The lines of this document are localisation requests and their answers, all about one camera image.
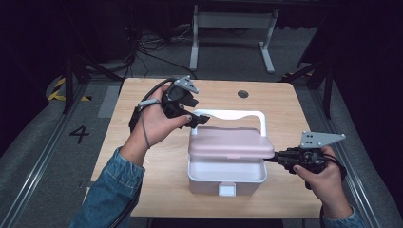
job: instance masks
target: hand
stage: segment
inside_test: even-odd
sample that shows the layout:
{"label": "hand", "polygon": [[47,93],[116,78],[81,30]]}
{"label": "hand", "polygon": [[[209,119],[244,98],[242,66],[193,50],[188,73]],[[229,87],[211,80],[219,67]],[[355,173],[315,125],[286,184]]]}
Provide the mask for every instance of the hand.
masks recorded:
{"label": "hand", "polygon": [[[324,154],[335,155],[330,146],[323,147],[322,151]],[[327,167],[319,174],[311,173],[300,165],[295,165],[294,171],[311,185],[314,194],[322,201],[326,218],[341,219],[353,213],[344,195],[341,173],[336,164],[327,162]]]}
{"label": "hand", "polygon": [[[148,99],[156,98],[160,101],[163,92],[167,89],[167,85],[160,87],[151,94]],[[120,151],[124,158],[139,166],[143,165],[145,152],[148,149],[146,140],[148,140],[149,146],[151,147],[164,140],[176,128],[187,124],[192,118],[190,115],[182,115],[168,119],[163,113],[160,104],[146,107],[142,111],[142,115]]]}

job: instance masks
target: box latch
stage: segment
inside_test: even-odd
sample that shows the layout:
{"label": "box latch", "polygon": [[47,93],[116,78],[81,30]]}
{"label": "box latch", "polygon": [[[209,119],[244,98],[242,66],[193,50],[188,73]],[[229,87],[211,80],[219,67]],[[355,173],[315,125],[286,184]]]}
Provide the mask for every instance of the box latch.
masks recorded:
{"label": "box latch", "polygon": [[234,182],[222,182],[219,185],[220,197],[235,197],[237,195],[237,186]]}

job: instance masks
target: white metal frame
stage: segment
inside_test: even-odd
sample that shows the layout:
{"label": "white metal frame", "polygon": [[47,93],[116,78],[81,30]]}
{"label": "white metal frame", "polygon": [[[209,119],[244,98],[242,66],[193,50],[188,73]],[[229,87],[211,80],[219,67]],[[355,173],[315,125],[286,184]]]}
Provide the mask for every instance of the white metal frame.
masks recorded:
{"label": "white metal frame", "polygon": [[193,44],[190,54],[190,69],[198,67],[199,55],[199,28],[236,28],[236,29],[266,29],[267,36],[264,42],[259,42],[261,55],[268,73],[274,73],[272,60],[268,51],[269,43],[278,18],[278,9],[272,13],[232,13],[232,12],[204,12],[194,8],[193,14]]}

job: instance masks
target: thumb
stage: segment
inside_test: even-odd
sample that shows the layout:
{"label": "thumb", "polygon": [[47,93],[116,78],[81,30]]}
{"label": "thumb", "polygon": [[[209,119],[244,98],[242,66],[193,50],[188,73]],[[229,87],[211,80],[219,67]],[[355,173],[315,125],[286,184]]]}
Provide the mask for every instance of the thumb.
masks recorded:
{"label": "thumb", "polygon": [[300,165],[294,165],[294,171],[305,181],[310,182],[315,179],[316,175]]}
{"label": "thumb", "polygon": [[191,115],[181,115],[179,117],[175,117],[172,119],[169,119],[169,121],[171,122],[171,126],[173,129],[176,129],[178,127],[182,127],[185,124],[189,123],[192,120],[192,116]]}

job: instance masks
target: yellow tape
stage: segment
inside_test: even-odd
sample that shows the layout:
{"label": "yellow tape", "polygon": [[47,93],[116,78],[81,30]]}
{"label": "yellow tape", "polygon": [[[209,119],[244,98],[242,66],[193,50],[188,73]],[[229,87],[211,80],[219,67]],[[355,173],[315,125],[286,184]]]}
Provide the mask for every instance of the yellow tape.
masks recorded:
{"label": "yellow tape", "polygon": [[[66,78],[65,76],[62,76],[60,78],[60,80],[57,82],[56,86],[53,88],[53,91],[51,92],[50,96],[48,97],[48,100],[57,100],[57,101],[65,101],[66,100],[66,96],[61,96],[61,95],[57,95],[59,93],[60,88],[62,87],[62,85],[65,83]],[[84,96],[81,101],[83,102],[90,102],[92,100],[92,97],[90,96]]]}

